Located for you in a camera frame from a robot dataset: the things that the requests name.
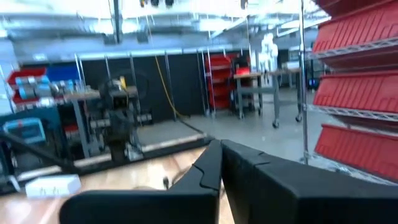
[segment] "white box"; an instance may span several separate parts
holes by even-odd
[[[25,190],[28,198],[49,198],[75,194],[80,187],[78,175],[56,175],[36,178],[25,185]]]

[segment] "concrete floor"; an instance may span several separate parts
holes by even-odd
[[[308,94],[308,103],[313,94]],[[230,139],[240,144],[253,147],[268,154],[298,161],[303,156],[303,125],[295,120],[298,114],[295,90],[283,89],[280,99],[287,102],[280,107],[279,129],[272,127],[274,105],[272,95],[264,95],[262,116],[247,113],[244,119],[231,116],[228,112],[217,111],[216,117],[196,116],[186,122],[217,139]],[[313,150],[317,143],[322,123],[337,123],[325,114],[308,114],[308,146]]]

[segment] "white mannequin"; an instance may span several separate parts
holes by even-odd
[[[278,46],[273,42],[274,35],[266,34],[261,41],[261,53],[259,63],[262,72],[276,71],[278,69]],[[272,86],[272,79],[266,76],[265,86]]]

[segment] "metal workbench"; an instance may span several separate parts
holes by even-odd
[[[279,127],[279,111],[280,111],[280,104],[281,101],[279,99],[279,84],[278,84],[278,76],[279,75],[290,75],[293,73],[299,73],[299,70],[278,70],[274,72],[267,72],[267,73],[249,73],[246,75],[234,75],[233,78],[236,82],[236,94],[238,97],[238,116],[239,119],[244,117],[243,114],[243,95],[244,94],[258,94],[259,97],[259,115],[262,114],[262,95],[263,94],[273,94],[274,95],[274,120],[272,122],[272,126],[274,128]],[[270,75],[272,77],[272,87],[263,87],[261,79],[264,78],[266,75]],[[250,86],[250,87],[243,87],[241,81],[243,79],[256,79],[257,86]],[[298,115],[295,117],[297,122],[302,120],[302,109],[300,106],[300,87],[297,86],[297,107],[298,107]]]

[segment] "wire shelving rack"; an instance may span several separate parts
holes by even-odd
[[[322,167],[324,169],[328,169],[335,172],[344,173],[346,175],[350,175],[352,177],[356,177],[359,179],[364,179],[371,182],[376,182],[378,184],[386,184],[386,185],[398,185],[395,182],[391,182],[389,180],[377,177],[375,175],[369,174],[359,169],[355,169],[354,167],[344,165],[340,162],[333,161],[331,159],[327,159],[316,152],[310,152],[308,148],[308,120],[307,120],[307,112],[315,112],[315,113],[324,113],[330,115],[342,115],[349,117],[357,117],[357,118],[367,118],[367,119],[376,119],[381,121],[393,121],[398,122],[398,114],[394,113],[380,113],[376,111],[365,111],[365,110],[353,110],[348,108],[334,108],[327,106],[316,106],[307,104],[307,83],[305,79],[305,61],[320,59],[326,57],[334,57],[345,54],[352,54],[356,52],[362,52],[366,50],[374,50],[381,49],[384,47],[393,47],[398,45],[398,38],[380,40],[377,42],[349,46],[341,49],[333,49],[327,50],[324,52],[319,52],[316,54],[305,52],[305,36],[304,36],[304,0],[301,1],[301,7],[299,12],[299,20],[300,20],[300,68],[301,68],[301,106],[303,111],[303,157],[301,161],[310,165],[310,162],[316,161],[322,163]]]

